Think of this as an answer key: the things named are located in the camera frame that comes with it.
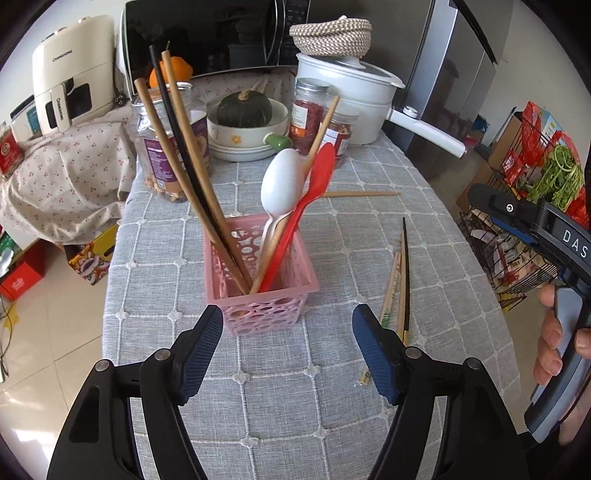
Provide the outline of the person's right hand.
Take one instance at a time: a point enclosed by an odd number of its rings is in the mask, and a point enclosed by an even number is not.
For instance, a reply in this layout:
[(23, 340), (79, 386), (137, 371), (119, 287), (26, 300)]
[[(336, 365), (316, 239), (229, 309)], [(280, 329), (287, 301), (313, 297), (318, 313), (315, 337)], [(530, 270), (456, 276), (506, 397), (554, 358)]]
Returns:
[[(533, 375), (539, 385), (545, 386), (562, 369), (563, 362), (558, 352), (558, 346), (562, 341), (563, 329), (556, 318), (554, 310), (555, 286), (553, 284), (544, 285), (539, 293), (539, 300), (548, 310), (538, 339), (538, 355), (534, 364)], [(590, 385), (587, 385), (574, 409), (560, 425), (558, 442), (561, 446), (565, 446), (574, 440), (589, 410)]]

